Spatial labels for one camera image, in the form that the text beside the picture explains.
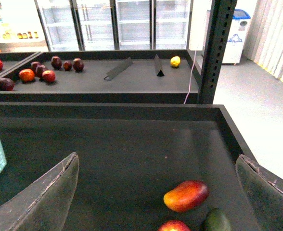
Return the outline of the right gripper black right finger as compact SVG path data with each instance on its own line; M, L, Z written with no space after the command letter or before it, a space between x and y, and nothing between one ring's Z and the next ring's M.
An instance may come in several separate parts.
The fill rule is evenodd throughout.
M283 231L283 179L245 155L235 169L262 231Z

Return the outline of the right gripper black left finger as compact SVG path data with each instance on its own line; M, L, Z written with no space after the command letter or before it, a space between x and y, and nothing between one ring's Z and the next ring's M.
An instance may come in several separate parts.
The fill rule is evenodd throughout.
M60 231L77 187L77 153L52 167L0 206L0 231Z

